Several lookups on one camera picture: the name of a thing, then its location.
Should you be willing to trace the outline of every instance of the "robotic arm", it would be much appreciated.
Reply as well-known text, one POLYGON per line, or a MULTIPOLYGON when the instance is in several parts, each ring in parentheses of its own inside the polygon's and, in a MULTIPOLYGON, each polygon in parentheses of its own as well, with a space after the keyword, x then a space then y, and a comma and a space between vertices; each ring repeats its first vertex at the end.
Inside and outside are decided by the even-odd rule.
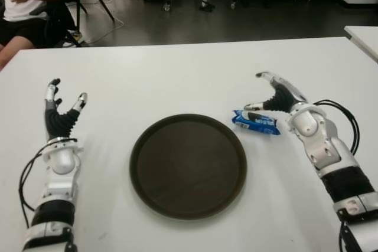
POLYGON ((248 104, 245 110, 289 113, 286 122, 290 131, 304 144, 309 161, 334 202, 346 250, 377 252, 378 192, 338 138, 336 125, 288 81, 270 72, 258 73, 256 77, 267 79, 276 93, 263 103, 248 104))
POLYGON ((55 100, 60 79, 53 80, 45 97, 47 146, 41 152, 47 164, 47 178, 42 196, 28 228, 23 251, 76 252, 73 244, 73 223, 77 198, 77 177, 80 171, 80 148, 70 132, 86 105, 82 93, 71 110, 59 114, 62 99, 55 100))

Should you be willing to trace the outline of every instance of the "person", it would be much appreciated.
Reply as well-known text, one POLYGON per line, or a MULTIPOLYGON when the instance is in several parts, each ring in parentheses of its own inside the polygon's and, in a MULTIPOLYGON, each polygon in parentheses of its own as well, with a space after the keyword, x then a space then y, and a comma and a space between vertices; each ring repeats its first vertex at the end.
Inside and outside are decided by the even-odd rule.
POLYGON ((45 1, 57 0, 4 0, 4 18, 0 19, 0 70, 19 50, 43 47, 47 14, 32 16, 30 12, 45 1))

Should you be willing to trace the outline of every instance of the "chair leg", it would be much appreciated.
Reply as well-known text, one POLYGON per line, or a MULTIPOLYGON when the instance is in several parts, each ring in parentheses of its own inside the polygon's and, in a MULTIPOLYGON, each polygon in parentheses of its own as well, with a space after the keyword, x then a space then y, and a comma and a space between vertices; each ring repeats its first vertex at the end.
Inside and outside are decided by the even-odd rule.
POLYGON ((109 9, 107 8, 106 4, 103 2, 103 0, 99 0, 102 7, 104 7, 104 9, 106 10, 106 13, 109 15, 109 17, 112 19, 112 21, 114 22, 114 17, 112 15, 112 13, 110 13, 109 9))
POLYGON ((80 31, 80 1, 76 1, 76 29, 80 31))
POLYGON ((77 40, 75 40, 75 38, 71 35, 70 32, 66 31, 66 37, 74 44, 76 45, 76 47, 82 47, 81 44, 79 44, 79 42, 77 40))
POLYGON ((85 14, 88 14, 87 9, 83 6, 83 4, 79 1, 80 8, 85 12, 85 14))

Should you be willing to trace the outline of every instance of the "knee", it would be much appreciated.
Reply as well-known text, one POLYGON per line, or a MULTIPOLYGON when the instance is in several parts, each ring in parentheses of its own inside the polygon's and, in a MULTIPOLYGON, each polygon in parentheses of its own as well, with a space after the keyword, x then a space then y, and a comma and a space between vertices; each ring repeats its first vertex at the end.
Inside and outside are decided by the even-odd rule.
POLYGON ((5 58, 3 55, 0 53, 0 70, 3 69, 9 62, 8 58, 5 58))

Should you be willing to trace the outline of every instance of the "snack package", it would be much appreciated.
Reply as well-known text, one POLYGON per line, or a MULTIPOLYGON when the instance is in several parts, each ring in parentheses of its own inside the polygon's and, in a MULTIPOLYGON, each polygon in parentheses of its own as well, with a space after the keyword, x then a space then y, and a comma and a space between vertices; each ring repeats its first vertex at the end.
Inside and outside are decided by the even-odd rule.
POLYGON ((277 129, 277 120, 269 116, 264 116, 246 110, 234 110, 236 116, 232 118, 235 125, 244 129, 258 131, 265 134, 280 135, 277 129))

